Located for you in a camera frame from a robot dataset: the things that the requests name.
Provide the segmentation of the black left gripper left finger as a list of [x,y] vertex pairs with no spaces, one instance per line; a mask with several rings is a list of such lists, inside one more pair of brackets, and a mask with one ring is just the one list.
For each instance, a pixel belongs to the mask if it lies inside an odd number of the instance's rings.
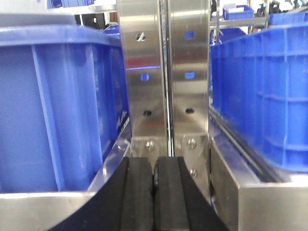
[[106,184],[53,231],[151,231],[153,179],[147,158],[124,157]]

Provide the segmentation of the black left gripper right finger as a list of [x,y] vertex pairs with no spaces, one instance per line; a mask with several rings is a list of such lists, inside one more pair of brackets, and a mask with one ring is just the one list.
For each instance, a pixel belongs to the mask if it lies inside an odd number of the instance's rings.
[[159,157],[156,161],[154,230],[228,230],[193,181],[183,157]]

